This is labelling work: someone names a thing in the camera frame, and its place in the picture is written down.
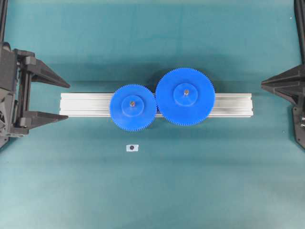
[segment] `teal mat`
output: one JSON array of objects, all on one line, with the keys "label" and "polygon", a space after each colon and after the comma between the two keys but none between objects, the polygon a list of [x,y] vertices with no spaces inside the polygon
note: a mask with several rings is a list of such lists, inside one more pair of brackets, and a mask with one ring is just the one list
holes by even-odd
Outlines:
[{"label": "teal mat", "polygon": [[260,88],[301,62],[292,0],[10,0],[5,40],[71,84],[33,83],[31,110],[58,113],[62,92],[154,89],[192,67],[218,93],[252,93],[254,116],[157,119],[138,133],[109,118],[33,129],[0,152],[0,228],[305,227],[292,106]]}]

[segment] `screw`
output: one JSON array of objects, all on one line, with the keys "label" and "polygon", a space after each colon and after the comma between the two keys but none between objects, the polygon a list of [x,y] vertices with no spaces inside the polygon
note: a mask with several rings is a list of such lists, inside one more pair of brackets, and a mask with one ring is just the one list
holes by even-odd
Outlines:
[{"label": "screw", "polygon": [[184,90],[184,95],[189,95],[190,91],[188,89]]}]

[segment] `small white label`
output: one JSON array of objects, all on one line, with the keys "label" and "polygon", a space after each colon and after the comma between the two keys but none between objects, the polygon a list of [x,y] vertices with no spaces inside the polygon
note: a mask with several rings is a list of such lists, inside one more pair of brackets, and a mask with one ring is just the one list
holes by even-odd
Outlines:
[{"label": "small white label", "polygon": [[139,145],[127,145],[126,146],[127,152],[138,152],[139,151]]}]

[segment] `blue gear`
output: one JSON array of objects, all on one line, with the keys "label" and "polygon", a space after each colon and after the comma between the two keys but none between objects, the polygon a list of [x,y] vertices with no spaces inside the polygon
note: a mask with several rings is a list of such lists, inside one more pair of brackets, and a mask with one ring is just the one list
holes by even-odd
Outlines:
[{"label": "blue gear", "polygon": [[146,87],[130,84],[118,89],[110,101],[110,116],[114,123],[126,131],[148,127],[157,113],[154,95]]},{"label": "blue gear", "polygon": [[176,125],[195,125],[207,118],[214,107],[215,90],[205,74],[191,68],[167,73],[158,83],[159,111]]}]

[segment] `large blue gear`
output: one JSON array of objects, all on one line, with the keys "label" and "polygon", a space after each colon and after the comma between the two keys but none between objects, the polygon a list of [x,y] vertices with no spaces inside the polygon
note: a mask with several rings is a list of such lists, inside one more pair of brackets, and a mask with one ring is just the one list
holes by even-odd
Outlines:
[{"label": "large blue gear", "polygon": [[146,87],[129,84],[118,89],[110,101],[110,116],[114,123],[126,131],[139,131],[155,119],[157,104]]},{"label": "large blue gear", "polygon": [[176,125],[195,125],[207,118],[214,107],[215,90],[205,74],[191,68],[167,73],[158,83],[159,111]]}]

